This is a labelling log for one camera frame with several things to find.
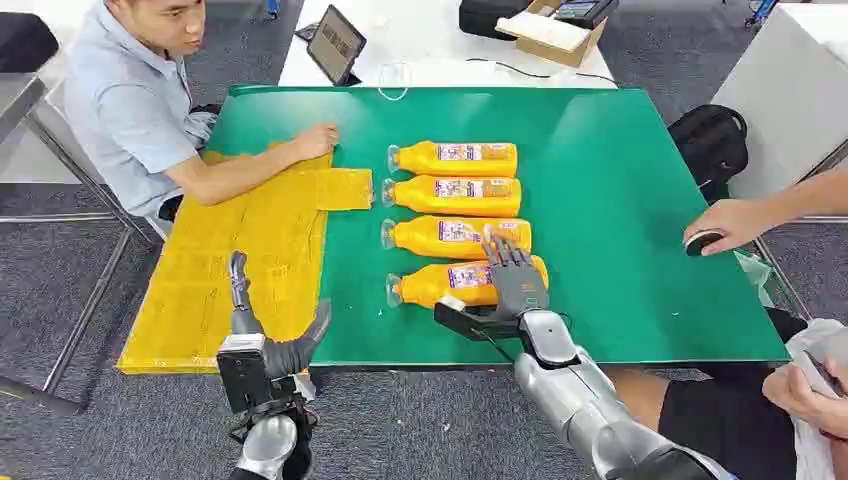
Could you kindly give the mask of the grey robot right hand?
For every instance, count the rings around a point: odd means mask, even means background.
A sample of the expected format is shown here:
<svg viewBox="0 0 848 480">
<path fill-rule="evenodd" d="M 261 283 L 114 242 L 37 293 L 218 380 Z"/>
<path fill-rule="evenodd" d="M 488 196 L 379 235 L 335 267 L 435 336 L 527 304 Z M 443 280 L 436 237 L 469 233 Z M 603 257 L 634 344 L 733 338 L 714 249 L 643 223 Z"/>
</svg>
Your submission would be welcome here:
<svg viewBox="0 0 848 480">
<path fill-rule="evenodd" d="M 528 311 L 548 309 L 547 287 L 529 253 L 496 233 L 488 235 L 482 247 L 497 296 L 490 318 L 513 321 Z"/>
</svg>

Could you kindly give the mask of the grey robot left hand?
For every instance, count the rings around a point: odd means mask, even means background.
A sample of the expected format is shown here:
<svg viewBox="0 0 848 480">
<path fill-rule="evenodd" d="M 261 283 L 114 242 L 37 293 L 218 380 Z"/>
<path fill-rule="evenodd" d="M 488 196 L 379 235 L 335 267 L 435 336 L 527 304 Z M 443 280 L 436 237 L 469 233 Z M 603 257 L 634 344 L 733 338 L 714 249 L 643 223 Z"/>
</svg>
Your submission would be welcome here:
<svg viewBox="0 0 848 480">
<path fill-rule="evenodd" d="M 283 342 L 272 340 L 265 334 L 262 323 L 255 315 L 249 296 L 250 281 L 245 273 L 247 255 L 232 252 L 228 265 L 230 293 L 233 311 L 230 315 L 231 334 L 262 334 L 263 355 L 272 378 L 298 374 L 306 369 L 324 338 L 332 318 L 332 303 L 321 299 L 316 306 L 314 318 L 306 330 L 297 338 Z"/>
</svg>

